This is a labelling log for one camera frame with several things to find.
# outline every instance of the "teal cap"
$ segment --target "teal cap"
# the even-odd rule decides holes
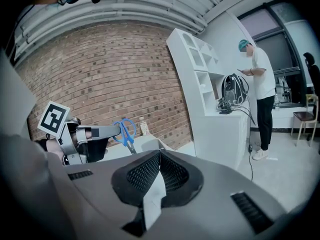
[[[238,48],[239,48],[239,51],[242,52],[243,51],[243,48],[246,47],[247,44],[249,44],[250,42],[246,39],[242,39],[240,42],[239,42],[239,45],[238,45]]]

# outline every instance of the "chair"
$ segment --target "chair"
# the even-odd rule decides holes
[[[316,105],[315,115],[313,115],[312,113],[308,112],[308,104],[309,104],[310,100],[314,100],[314,103]],[[313,133],[312,133],[311,141],[309,143],[309,146],[311,147],[312,141],[314,140],[314,137],[315,137],[316,128],[317,128],[318,111],[319,111],[319,99],[318,99],[318,96],[315,95],[315,94],[307,94],[306,95],[306,111],[293,112],[291,136],[292,136],[292,133],[294,132],[295,117],[298,118],[300,120],[300,122],[301,122],[300,123],[298,139],[296,141],[296,146],[298,145],[298,141],[300,139],[302,126],[304,125],[303,135],[305,135],[305,133],[306,133],[306,124],[314,123]]]

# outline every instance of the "black pants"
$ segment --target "black pants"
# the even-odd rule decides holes
[[[257,99],[257,121],[261,138],[262,150],[268,150],[272,133],[272,107],[275,102],[275,96],[263,99]]]

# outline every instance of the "hand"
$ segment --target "hand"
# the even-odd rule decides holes
[[[242,74],[246,75],[247,77],[253,76],[250,69],[240,70]]]

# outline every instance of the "white floor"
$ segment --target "white floor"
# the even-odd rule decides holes
[[[301,137],[296,147],[298,134],[272,134],[268,159],[251,159],[253,182],[269,192],[289,212],[309,199],[320,176],[320,138],[314,138],[312,147]],[[253,155],[258,149],[254,145],[259,139],[258,132],[251,133]],[[194,143],[190,142],[177,150],[195,156]],[[251,180],[249,153],[245,152],[238,167],[238,172]]]

